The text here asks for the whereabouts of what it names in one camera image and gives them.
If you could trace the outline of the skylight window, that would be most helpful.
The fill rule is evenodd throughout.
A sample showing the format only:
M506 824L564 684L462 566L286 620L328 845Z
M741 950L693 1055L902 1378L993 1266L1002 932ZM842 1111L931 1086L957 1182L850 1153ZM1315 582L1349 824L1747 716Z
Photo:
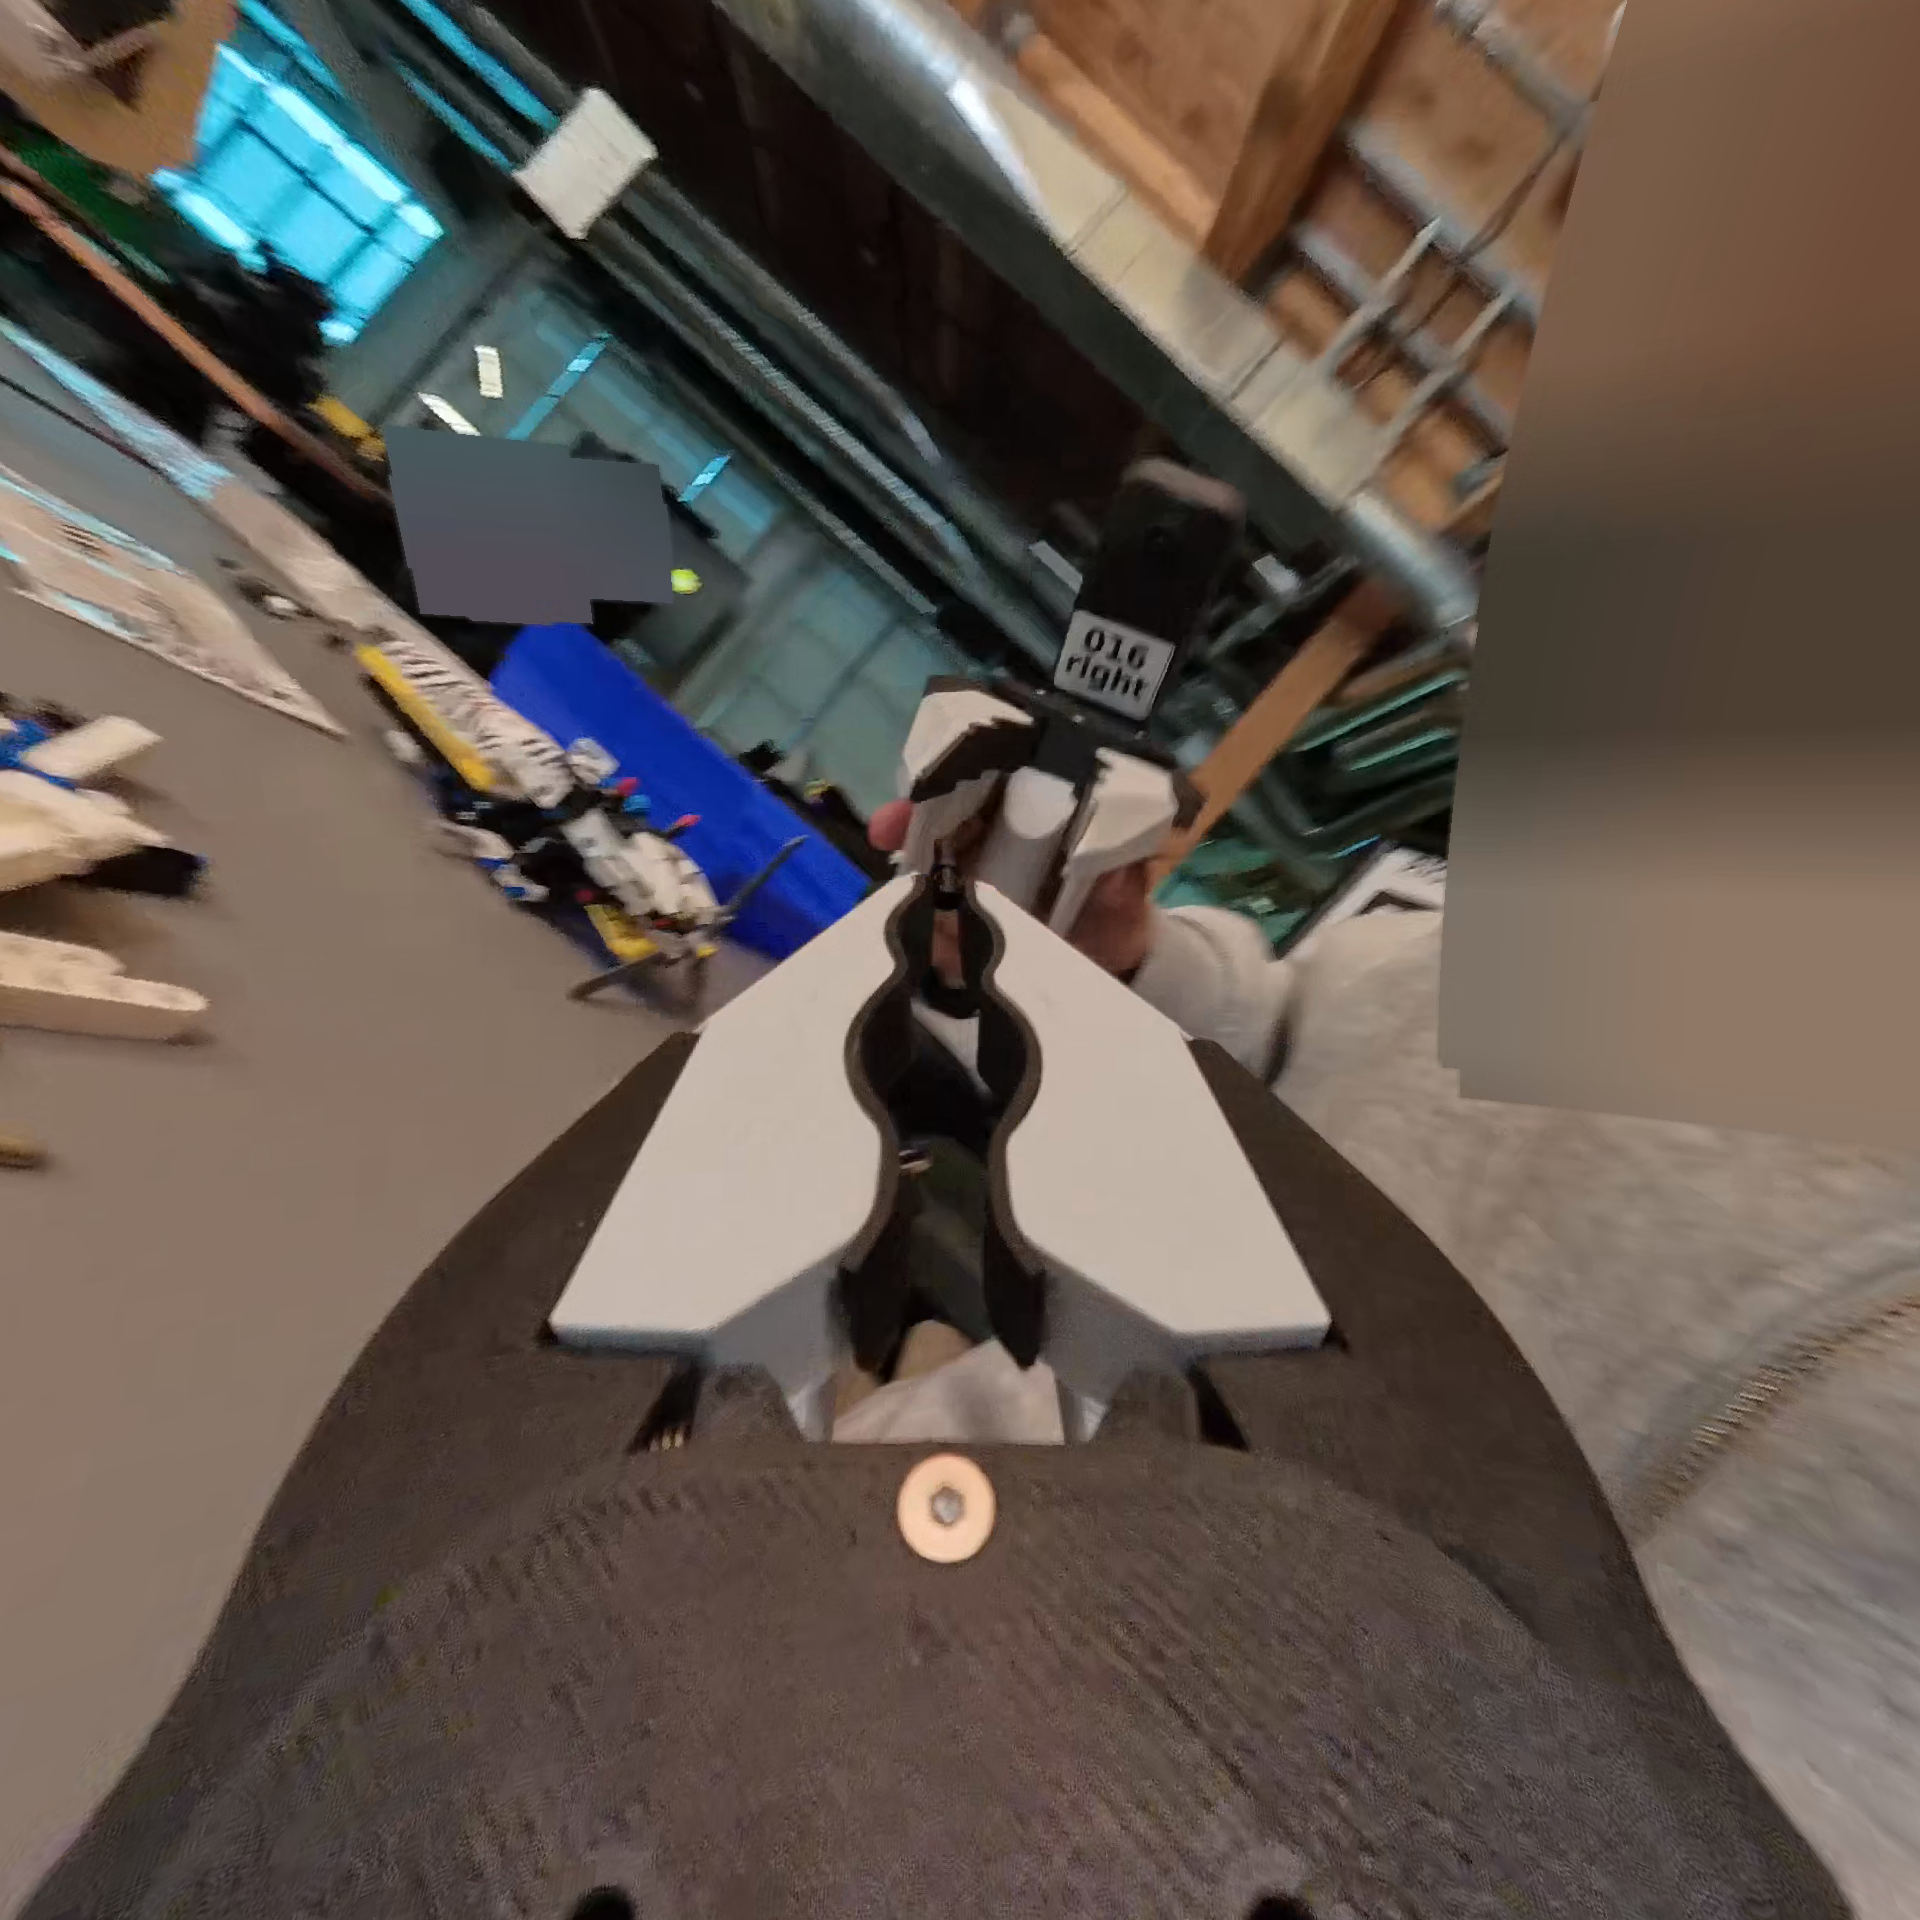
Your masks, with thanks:
M434 290L482 305L556 252L512 157L432 61L329 5L238 5L192 156L155 184L227 254L312 280L332 349Z

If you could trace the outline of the lego instruction booklet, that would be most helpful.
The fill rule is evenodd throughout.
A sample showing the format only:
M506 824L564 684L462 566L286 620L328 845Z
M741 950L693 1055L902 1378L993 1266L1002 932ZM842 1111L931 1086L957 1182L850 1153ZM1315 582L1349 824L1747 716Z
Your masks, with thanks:
M2 468L2 562L24 598L309 730L345 736L200 573L11 468Z

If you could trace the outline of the zebra striped yellow box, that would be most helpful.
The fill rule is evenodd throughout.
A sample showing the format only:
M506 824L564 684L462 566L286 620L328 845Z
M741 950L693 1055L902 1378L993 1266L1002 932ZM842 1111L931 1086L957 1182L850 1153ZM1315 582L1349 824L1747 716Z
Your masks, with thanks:
M353 642L353 658L473 793L539 809L577 793L563 748L434 634L374 633Z

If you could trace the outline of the person's grey hoodie torso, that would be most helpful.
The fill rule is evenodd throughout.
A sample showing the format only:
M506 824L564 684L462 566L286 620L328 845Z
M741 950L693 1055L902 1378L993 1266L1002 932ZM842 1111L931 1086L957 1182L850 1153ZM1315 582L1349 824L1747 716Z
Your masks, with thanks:
M1467 1096L1442 929L1378 909L1282 958L1304 990L1274 1089L1517 1340L1856 1910L1916 1917L1916 1161Z

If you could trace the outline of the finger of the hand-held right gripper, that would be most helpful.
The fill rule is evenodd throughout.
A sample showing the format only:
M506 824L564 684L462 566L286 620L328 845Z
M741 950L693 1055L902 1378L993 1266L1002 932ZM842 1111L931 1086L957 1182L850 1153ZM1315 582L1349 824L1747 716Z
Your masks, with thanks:
M1176 765L1110 745L1053 745L998 793L997 889L1069 936L1097 886L1160 852L1195 807Z
M1044 726L1041 692L1018 681L929 684L900 757L900 873L925 874L940 855L977 878L1050 873Z

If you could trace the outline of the person's right forearm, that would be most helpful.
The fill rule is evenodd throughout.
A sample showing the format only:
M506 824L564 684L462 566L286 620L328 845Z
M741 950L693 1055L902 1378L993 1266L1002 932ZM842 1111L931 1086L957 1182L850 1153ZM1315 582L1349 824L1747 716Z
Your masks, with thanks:
M1253 918L1152 902L1142 959L1124 980L1190 1039L1219 1045L1264 1087L1277 1084L1304 984Z

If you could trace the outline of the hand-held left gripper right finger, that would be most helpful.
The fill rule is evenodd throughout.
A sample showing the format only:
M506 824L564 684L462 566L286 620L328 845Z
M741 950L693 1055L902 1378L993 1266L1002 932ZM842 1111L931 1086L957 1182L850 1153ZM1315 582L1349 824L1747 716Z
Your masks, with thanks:
M982 1284L997 1340L1091 1439L1133 1375L1320 1350L1332 1310L1221 1094L1264 1086L987 881L965 908L993 1120Z

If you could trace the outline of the blue white lego piece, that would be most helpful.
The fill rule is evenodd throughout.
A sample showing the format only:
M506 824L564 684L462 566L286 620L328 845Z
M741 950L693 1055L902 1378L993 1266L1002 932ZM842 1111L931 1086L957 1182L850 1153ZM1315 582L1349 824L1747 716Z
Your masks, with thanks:
M161 734L123 716L104 716L75 726L52 726L11 711L2 716L2 769L66 788L120 777L158 745Z

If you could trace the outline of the white lego panel piece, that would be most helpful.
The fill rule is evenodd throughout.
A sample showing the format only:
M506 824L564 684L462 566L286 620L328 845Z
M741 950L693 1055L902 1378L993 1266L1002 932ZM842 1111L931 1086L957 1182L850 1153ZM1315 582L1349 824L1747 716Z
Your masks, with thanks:
M2 892L75 881L125 896L185 897L205 856L147 828L113 797L2 772Z
M5 1029L172 1045L196 1038L205 1020L205 996L131 975L107 950L2 935Z

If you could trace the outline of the silver ventilation duct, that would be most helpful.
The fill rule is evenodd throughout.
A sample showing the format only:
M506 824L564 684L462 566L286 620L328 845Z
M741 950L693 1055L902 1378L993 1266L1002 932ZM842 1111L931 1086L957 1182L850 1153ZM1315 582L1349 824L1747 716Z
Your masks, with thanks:
M721 12L1182 453L1234 485L1272 541L1331 537L1409 620L1473 634L1467 565L1371 482L1358 401L947 6Z

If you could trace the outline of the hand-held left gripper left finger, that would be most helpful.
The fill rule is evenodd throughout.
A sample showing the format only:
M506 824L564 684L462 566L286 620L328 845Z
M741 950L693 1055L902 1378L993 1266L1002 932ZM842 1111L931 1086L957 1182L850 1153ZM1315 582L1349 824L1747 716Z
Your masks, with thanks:
M563 1349L758 1366L805 1437L830 1434L850 1358L836 1272L898 1169L848 1039L896 975L888 925L912 893L889 880L690 1034L546 1316Z

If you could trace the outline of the white ceiling vent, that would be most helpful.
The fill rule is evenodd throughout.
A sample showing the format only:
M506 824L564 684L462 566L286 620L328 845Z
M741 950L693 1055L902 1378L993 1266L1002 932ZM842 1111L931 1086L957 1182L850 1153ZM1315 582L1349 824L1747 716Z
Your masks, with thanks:
M657 165L659 146L598 86L588 86L514 167L518 194L578 245Z

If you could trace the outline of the blue plastic bin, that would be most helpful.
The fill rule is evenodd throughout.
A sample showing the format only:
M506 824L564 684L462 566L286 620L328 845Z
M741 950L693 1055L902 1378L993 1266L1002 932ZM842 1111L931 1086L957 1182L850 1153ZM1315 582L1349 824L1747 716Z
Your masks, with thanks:
M861 837L857 817L842 824L795 785L728 752L588 629L518 631L492 671L492 687L560 745L588 737L606 750L617 774L637 782L657 820L696 816L682 845L721 897L732 897L782 845L800 841L738 912L729 932L737 945L782 962L873 889L873 855L853 849Z

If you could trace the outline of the light wooden beam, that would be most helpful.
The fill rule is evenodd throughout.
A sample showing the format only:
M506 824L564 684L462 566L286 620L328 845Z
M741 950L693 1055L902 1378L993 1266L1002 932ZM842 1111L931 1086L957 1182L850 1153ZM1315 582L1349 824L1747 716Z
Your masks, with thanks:
M1262 769L1376 648L1402 612L1398 593L1376 580L1361 582L1337 604L1224 737L1188 769L1198 805L1188 823L1171 830L1154 855L1152 881L1161 881L1184 863L1221 816L1253 788Z

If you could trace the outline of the person's right hand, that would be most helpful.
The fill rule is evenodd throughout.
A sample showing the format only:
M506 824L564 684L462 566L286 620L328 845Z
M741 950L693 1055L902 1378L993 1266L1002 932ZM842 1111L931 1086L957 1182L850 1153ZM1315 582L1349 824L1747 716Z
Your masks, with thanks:
M1123 983L1138 975L1154 941L1154 881L1146 862L1099 874L1067 932L1072 948Z

